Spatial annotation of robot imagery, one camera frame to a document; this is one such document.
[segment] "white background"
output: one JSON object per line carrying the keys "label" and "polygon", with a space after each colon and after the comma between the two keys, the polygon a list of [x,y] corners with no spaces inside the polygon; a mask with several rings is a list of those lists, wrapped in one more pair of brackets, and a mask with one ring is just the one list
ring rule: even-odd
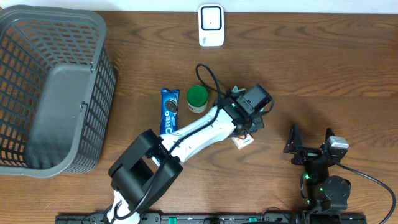
{"label": "white background", "polygon": [[226,12],[342,12],[398,13],[398,0],[0,0],[0,7],[15,4],[118,11],[197,11],[218,3]]}

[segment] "wooden table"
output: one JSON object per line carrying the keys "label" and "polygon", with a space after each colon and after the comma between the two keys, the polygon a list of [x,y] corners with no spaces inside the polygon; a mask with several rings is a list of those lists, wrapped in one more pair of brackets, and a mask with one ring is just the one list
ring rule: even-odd
{"label": "wooden table", "polygon": [[[253,144],[239,151],[227,139],[203,150],[153,208],[247,213],[305,205],[299,193],[303,167],[282,153],[293,122],[313,147],[333,128],[351,145],[343,164],[398,192],[397,15],[227,13],[224,46],[203,48],[197,13],[99,14],[118,70],[99,165],[84,175],[0,177],[0,223],[53,223],[60,213],[105,209],[113,201],[108,168],[138,134],[159,130],[161,88],[181,89],[180,127],[200,117],[185,101],[188,88],[199,84],[197,63],[208,64],[229,88],[259,83],[275,106]],[[384,218],[391,206],[386,190],[339,167],[330,174],[351,181],[349,212],[363,212],[368,223]],[[396,213],[389,223],[397,222]]]}

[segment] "gray plastic bin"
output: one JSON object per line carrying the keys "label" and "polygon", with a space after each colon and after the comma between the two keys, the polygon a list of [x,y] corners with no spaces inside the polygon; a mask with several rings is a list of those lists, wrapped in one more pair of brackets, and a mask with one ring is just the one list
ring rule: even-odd
{"label": "gray plastic bin", "polygon": [[0,174],[94,169],[116,83],[102,17],[13,6],[0,34]]}

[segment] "blue snack bar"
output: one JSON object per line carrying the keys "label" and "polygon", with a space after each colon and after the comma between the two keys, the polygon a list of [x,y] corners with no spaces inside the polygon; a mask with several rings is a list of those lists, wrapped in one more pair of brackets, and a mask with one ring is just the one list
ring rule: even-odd
{"label": "blue snack bar", "polygon": [[178,97],[180,90],[162,89],[162,122],[160,134],[170,134],[177,130]]}

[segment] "robotic arm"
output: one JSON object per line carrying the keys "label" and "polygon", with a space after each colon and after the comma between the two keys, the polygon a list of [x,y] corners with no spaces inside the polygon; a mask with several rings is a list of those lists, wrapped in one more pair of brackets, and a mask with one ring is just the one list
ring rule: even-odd
{"label": "robotic arm", "polygon": [[[263,112],[268,103],[271,103],[269,110]],[[262,115],[270,112],[273,103],[272,97],[256,85],[249,91],[227,94],[204,117],[174,133],[157,137],[148,130],[140,134],[109,169],[115,199],[106,215],[108,220],[114,224],[138,223],[139,214],[163,196],[183,170],[185,161],[210,144],[263,128]],[[146,164],[144,156],[158,165],[156,173]],[[115,214],[124,218],[117,219]]]}

